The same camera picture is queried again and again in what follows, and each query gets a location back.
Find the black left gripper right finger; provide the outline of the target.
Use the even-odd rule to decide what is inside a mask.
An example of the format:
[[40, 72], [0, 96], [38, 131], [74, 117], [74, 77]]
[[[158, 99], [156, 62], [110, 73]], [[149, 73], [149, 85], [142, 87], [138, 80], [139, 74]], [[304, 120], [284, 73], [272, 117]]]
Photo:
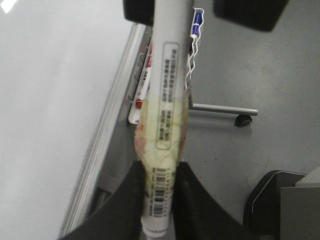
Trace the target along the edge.
[[254, 240], [206, 191], [187, 162], [176, 170], [172, 201], [177, 240]]

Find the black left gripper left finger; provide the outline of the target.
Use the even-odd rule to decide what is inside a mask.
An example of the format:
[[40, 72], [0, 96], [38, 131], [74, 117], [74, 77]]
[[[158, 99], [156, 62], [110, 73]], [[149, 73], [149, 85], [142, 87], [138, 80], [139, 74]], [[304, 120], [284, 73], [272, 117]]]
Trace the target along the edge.
[[144, 205], [145, 170], [133, 161], [110, 198], [63, 240], [138, 240]]

